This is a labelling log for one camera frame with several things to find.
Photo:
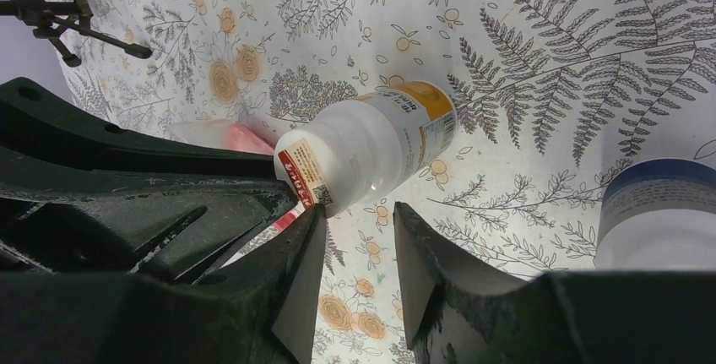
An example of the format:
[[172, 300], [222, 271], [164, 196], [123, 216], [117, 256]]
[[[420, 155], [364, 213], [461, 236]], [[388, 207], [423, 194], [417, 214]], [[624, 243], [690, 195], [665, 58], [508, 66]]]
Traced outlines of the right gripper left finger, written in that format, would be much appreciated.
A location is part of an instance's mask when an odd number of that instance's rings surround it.
[[318, 204], [193, 285], [142, 274], [1, 277], [4, 363], [308, 363], [326, 242]]

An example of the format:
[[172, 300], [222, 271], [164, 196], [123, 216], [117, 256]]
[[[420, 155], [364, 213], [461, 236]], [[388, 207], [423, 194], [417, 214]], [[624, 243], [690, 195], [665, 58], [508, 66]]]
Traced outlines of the white dark pill bottle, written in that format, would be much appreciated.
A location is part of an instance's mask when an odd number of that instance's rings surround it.
[[594, 267], [713, 271], [715, 170], [655, 159], [619, 173], [603, 192]]

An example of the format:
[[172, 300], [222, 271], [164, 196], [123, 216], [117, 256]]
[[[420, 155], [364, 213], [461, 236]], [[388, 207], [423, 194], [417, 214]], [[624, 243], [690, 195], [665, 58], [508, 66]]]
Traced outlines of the white orange pill bottle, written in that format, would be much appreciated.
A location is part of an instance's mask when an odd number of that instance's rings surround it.
[[333, 217], [370, 203], [430, 165], [453, 142], [458, 117], [450, 96], [425, 81], [339, 101], [274, 148], [276, 177], [305, 209]]

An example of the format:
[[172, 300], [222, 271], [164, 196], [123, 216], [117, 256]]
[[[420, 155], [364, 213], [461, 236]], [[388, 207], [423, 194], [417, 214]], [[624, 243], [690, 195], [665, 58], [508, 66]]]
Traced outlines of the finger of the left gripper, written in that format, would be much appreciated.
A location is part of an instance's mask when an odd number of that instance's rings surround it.
[[266, 155], [161, 139], [1, 86], [1, 268], [192, 284], [296, 204]]

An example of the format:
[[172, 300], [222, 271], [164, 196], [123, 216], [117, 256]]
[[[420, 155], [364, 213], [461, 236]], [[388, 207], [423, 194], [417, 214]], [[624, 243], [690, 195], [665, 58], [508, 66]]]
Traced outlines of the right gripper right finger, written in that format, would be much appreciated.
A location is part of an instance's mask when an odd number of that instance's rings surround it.
[[525, 281], [393, 211], [405, 341], [419, 363], [712, 363], [712, 272], [556, 271]]

